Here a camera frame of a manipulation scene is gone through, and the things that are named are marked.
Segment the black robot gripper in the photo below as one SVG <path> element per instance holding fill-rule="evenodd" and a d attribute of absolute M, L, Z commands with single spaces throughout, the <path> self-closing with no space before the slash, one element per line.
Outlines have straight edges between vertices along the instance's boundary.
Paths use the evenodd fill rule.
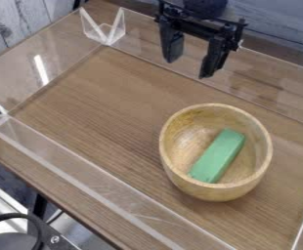
<path fill-rule="evenodd" d="M 160 19 L 168 19 L 172 25 Z M 161 54 L 168 63 L 181 57 L 184 48 L 183 32 L 172 26 L 187 34 L 210 39 L 199 78 L 212 77 L 222 69 L 230 51 L 239 49 L 248 25 L 246 19 L 228 9 L 228 0 L 157 0 L 155 20 L 160 21 Z"/>

